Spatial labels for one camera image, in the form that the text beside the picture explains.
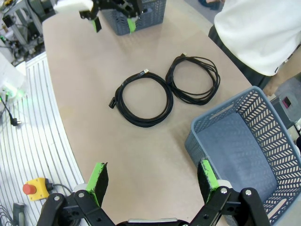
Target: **red button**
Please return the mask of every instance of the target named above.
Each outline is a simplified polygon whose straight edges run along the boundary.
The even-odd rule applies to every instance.
[[[23,185],[23,192],[25,194],[35,194],[37,191],[37,188],[33,185],[25,184]]]

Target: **person's arm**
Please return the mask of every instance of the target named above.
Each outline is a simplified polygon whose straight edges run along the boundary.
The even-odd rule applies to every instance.
[[[284,83],[286,80],[297,75],[301,72],[301,47],[299,47],[291,56],[291,58],[286,62],[275,74],[271,80],[268,82],[263,92],[267,96],[272,96],[278,87]]]

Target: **person's hand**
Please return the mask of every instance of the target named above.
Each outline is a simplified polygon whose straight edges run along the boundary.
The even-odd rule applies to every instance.
[[[263,92],[267,96],[272,96],[281,84],[282,84],[282,82],[279,79],[279,76],[277,74],[275,74],[274,76],[272,76],[272,78],[270,79],[268,84],[265,86],[265,88],[263,89]]]

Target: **striped white panel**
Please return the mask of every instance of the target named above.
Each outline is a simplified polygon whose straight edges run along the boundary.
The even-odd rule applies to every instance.
[[[0,119],[0,204],[12,216],[13,203],[25,203],[26,225],[35,226],[45,200],[30,202],[22,191],[26,181],[44,177],[73,189],[84,180],[58,111],[46,53],[26,63],[26,74],[27,95],[10,106],[22,126],[11,126],[7,111]],[[53,192],[68,194],[60,187]]]

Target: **basket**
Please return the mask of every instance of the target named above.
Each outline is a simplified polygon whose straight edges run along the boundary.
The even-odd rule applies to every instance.
[[[195,118],[185,147],[196,166],[208,158],[216,177],[230,181],[234,190],[255,188],[271,224],[301,192],[300,157],[275,109],[257,87]]]
[[[163,22],[166,0],[142,0],[143,12],[136,21],[136,31]],[[127,17],[115,9],[103,10],[102,14],[117,35],[129,34]]]

